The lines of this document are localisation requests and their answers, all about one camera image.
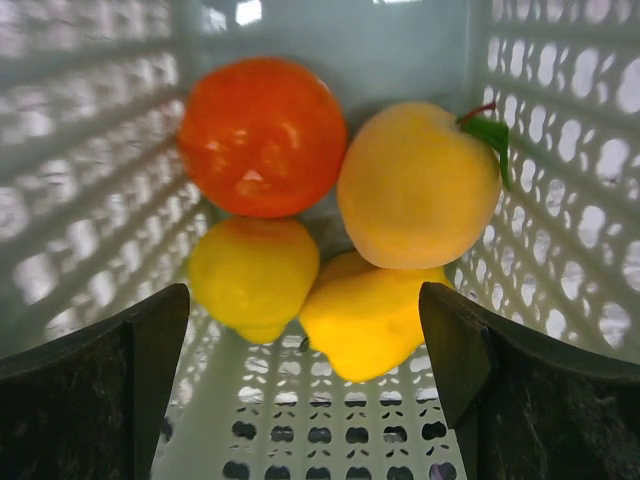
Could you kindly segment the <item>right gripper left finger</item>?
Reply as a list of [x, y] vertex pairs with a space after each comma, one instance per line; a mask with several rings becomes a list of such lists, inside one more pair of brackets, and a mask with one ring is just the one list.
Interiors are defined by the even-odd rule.
[[173, 284], [3, 358], [2, 478], [149, 478], [189, 313]]

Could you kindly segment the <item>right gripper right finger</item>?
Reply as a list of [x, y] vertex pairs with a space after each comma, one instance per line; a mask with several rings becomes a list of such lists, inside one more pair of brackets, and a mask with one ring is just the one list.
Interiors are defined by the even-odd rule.
[[470, 479], [636, 479], [639, 367], [424, 283], [419, 316]]

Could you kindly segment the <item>orange fruit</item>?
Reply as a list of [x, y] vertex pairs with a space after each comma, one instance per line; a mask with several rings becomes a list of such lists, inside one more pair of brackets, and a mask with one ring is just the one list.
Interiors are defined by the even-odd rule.
[[337, 183], [358, 253], [385, 269], [444, 266], [468, 251], [510, 187], [509, 127], [493, 102], [456, 115], [426, 102], [391, 105], [351, 142]]

